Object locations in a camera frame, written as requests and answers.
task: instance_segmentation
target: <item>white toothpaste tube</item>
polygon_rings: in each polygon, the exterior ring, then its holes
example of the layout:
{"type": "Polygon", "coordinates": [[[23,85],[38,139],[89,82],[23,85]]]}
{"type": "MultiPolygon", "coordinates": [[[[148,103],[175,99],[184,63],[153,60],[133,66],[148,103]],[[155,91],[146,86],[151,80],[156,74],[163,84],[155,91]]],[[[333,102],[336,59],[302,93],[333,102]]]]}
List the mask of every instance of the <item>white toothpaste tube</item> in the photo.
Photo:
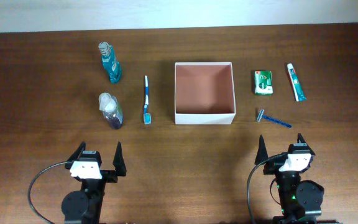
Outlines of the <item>white toothpaste tube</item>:
{"type": "Polygon", "coordinates": [[[295,95],[296,101],[304,101],[306,100],[305,94],[302,91],[301,83],[299,82],[299,79],[295,73],[295,69],[293,68],[293,65],[289,63],[287,65],[288,74],[290,75],[293,93],[295,95]]]}

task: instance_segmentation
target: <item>toothbrush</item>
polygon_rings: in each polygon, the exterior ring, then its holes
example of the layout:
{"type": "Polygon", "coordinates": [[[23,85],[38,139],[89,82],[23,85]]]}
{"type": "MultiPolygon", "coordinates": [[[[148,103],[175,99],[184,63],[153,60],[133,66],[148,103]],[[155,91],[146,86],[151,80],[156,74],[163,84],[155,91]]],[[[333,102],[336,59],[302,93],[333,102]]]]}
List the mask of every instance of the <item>toothbrush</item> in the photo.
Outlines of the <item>toothbrush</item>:
{"type": "Polygon", "coordinates": [[[271,121],[271,122],[273,122],[273,123],[282,125],[282,126],[284,126],[284,127],[292,128],[292,125],[287,124],[287,123],[284,123],[284,122],[279,121],[279,120],[277,120],[277,119],[271,118],[271,117],[269,117],[269,116],[266,116],[266,115],[264,115],[264,112],[265,112],[265,110],[263,110],[263,109],[261,109],[261,110],[259,111],[259,115],[258,115],[258,118],[256,119],[256,121],[260,122],[260,120],[261,120],[262,118],[264,118],[264,119],[266,119],[266,120],[268,120],[268,121],[271,121]]]}
{"type": "Polygon", "coordinates": [[[151,124],[152,115],[147,112],[147,107],[149,106],[149,79],[147,78],[147,75],[144,76],[144,86],[145,86],[145,100],[144,100],[143,121],[144,124],[151,124]]]}

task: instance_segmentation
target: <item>white box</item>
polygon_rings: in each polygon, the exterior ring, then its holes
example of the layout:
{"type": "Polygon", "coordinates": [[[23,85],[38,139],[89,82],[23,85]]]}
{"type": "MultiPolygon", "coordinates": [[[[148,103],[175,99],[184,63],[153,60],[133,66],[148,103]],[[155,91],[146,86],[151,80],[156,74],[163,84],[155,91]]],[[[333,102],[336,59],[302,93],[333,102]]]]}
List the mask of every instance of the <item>white box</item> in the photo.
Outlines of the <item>white box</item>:
{"type": "Polygon", "coordinates": [[[175,64],[175,124],[231,124],[235,115],[231,62],[175,64]]]}

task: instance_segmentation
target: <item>hand soap bottle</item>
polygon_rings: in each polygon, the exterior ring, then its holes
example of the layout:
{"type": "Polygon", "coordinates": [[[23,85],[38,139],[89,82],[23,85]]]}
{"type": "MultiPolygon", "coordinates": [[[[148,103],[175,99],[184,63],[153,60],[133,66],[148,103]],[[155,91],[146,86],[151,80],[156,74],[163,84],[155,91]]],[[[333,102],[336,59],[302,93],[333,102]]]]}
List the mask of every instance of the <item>hand soap bottle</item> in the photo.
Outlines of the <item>hand soap bottle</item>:
{"type": "Polygon", "coordinates": [[[118,83],[121,79],[122,70],[119,62],[117,62],[114,49],[107,42],[102,42],[99,44],[99,50],[102,54],[103,67],[109,74],[110,82],[114,84],[118,83]]]}
{"type": "Polygon", "coordinates": [[[109,93],[100,94],[99,110],[103,112],[103,116],[107,119],[111,128],[119,129],[122,127],[124,115],[114,96],[111,96],[109,93]]]}

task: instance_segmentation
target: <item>toothpaste cap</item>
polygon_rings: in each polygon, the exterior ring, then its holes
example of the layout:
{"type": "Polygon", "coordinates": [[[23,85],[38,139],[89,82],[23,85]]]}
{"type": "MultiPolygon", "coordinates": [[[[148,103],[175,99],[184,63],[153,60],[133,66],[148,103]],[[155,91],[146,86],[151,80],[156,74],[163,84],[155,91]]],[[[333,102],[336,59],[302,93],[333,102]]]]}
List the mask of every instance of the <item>toothpaste cap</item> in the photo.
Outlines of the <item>toothpaste cap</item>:
{"type": "Polygon", "coordinates": [[[291,64],[291,63],[289,63],[288,65],[287,65],[287,69],[293,69],[293,65],[291,64]]]}

